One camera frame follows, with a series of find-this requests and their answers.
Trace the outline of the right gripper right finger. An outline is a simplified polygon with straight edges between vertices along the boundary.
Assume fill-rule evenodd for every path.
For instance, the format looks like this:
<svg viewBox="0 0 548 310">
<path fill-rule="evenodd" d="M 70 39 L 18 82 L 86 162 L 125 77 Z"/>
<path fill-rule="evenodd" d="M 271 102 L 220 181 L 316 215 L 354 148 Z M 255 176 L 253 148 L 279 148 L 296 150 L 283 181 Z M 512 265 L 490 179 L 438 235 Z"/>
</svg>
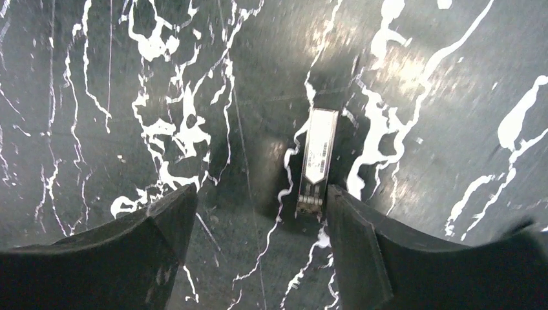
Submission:
<svg viewBox="0 0 548 310">
<path fill-rule="evenodd" d="M 330 185 L 326 219 L 342 309 L 547 308 L 547 233 L 530 218 L 470 247 Z"/>
</svg>

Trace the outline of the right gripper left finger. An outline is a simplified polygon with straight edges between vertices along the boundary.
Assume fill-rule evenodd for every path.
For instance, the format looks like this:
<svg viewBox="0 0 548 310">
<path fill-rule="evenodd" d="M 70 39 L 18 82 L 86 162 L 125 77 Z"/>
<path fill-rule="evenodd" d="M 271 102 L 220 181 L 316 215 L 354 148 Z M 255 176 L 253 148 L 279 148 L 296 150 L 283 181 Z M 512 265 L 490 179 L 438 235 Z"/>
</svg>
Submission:
<svg viewBox="0 0 548 310">
<path fill-rule="evenodd" d="M 50 245 L 1 251 L 2 309 L 165 309 L 198 205 L 194 185 Z"/>
</svg>

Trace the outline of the silver SFP plug module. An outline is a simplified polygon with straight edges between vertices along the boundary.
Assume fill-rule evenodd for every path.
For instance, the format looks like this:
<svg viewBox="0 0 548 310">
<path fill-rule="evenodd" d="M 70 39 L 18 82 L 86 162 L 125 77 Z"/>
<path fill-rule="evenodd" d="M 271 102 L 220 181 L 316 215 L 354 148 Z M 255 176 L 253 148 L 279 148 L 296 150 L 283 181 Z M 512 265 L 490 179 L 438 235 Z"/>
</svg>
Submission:
<svg viewBox="0 0 548 310">
<path fill-rule="evenodd" d="M 339 112 L 336 110 L 313 108 L 310 112 L 297 214 L 318 220 L 323 217 L 338 117 Z"/>
</svg>

